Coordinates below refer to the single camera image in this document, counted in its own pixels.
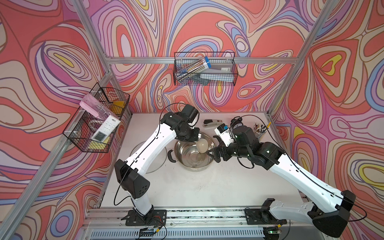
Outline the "glass pot lid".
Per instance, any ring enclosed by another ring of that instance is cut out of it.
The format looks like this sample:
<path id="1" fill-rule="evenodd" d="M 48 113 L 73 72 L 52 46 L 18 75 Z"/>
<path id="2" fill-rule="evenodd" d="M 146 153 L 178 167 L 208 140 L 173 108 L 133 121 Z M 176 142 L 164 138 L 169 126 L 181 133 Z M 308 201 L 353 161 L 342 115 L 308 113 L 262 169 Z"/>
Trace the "glass pot lid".
<path id="1" fill-rule="evenodd" d="M 140 148 L 136 147 L 135 152 L 127 159 L 127 165 L 132 169 L 138 169 L 141 175 L 153 173 L 159 170 L 167 158 L 165 143 L 160 140 L 147 140 Z"/>

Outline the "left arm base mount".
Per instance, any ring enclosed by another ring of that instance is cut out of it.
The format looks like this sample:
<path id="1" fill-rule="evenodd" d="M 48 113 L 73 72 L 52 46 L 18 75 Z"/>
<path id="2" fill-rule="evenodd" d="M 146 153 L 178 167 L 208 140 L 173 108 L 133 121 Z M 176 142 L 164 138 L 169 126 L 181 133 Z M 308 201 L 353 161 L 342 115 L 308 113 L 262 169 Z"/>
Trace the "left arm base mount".
<path id="1" fill-rule="evenodd" d="M 121 218 L 128 227 L 155 226 L 159 227 L 166 223 L 167 210 L 151 208 L 146 215 L 140 214 L 137 210 L 129 210 L 128 214 Z"/>

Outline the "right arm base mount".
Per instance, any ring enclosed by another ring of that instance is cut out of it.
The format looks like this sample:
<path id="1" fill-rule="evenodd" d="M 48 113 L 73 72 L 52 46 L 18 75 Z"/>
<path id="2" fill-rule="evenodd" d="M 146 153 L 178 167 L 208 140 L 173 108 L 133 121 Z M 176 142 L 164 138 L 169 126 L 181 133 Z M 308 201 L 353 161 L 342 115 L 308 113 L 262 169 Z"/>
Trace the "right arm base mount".
<path id="1" fill-rule="evenodd" d="M 285 225 L 287 220 L 276 219 L 270 212 L 270 206 L 275 201 L 274 198 L 268 198 L 264 201 L 260 208 L 244 209 L 245 217 L 248 225 Z"/>

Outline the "stainless steel pot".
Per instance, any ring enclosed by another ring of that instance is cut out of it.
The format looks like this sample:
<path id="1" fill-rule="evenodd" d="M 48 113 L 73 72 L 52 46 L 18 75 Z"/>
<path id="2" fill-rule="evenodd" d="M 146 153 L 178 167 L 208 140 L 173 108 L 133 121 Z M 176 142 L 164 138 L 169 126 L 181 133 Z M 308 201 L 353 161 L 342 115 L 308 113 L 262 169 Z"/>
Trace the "stainless steel pot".
<path id="1" fill-rule="evenodd" d="M 186 170 L 201 172 L 214 161 L 207 153 L 200 153 L 196 142 L 176 141 L 174 149 L 167 152 L 171 163 L 179 163 Z"/>

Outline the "beige plastic ladle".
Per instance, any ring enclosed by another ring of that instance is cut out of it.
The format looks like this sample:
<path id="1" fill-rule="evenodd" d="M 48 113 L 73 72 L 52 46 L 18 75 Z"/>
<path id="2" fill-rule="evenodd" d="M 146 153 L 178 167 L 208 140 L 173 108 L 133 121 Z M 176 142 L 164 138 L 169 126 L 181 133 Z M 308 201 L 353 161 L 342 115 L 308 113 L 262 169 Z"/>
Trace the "beige plastic ladle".
<path id="1" fill-rule="evenodd" d="M 196 142 L 196 147 L 199 153 L 205 153 L 209 148 L 208 141 L 206 139 L 200 139 Z"/>

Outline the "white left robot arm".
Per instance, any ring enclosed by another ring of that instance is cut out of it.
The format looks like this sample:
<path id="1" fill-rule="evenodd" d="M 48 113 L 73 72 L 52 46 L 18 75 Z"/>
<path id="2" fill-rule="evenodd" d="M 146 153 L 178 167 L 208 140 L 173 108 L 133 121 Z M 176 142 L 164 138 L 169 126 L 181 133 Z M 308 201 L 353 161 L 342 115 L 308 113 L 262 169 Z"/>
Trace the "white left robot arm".
<path id="1" fill-rule="evenodd" d="M 133 155 L 125 161 L 115 162 L 119 185 L 128 192 L 137 214 L 144 217 L 153 208 L 147 195 L 150 182 L 145 174 L 148 168 L 174 139 L 184 142 L 195 142 L 199 139 L 200 129 L 193 126 L 198 115 L 198 110 L 188 104 L 180 112 L 164 114 L 154 133 Z"/>

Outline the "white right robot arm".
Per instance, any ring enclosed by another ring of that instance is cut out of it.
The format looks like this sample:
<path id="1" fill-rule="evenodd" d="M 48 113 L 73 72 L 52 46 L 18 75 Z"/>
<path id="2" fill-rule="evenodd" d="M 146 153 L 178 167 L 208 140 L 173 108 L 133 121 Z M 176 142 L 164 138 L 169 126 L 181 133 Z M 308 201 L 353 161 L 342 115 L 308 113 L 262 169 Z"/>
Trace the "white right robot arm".
<path id="1" fill-rule="evenodd" d="M 265 200 L 260 215 L 263 220 L 293 220 L 312 224 L 319 231 L 339 238 L 346 229 L 356 195 L 340 191 L 296 164 L 283 149 L 271 142 L 261 143 L 253 130 L 245 125 L 230 129 L 221 124 L 215 129 L 219 145 L 208 151 L 216 162 L 232 157 L 246 158 L 293 185 L 310 200 L 307 203 L 284 203 Z"/>

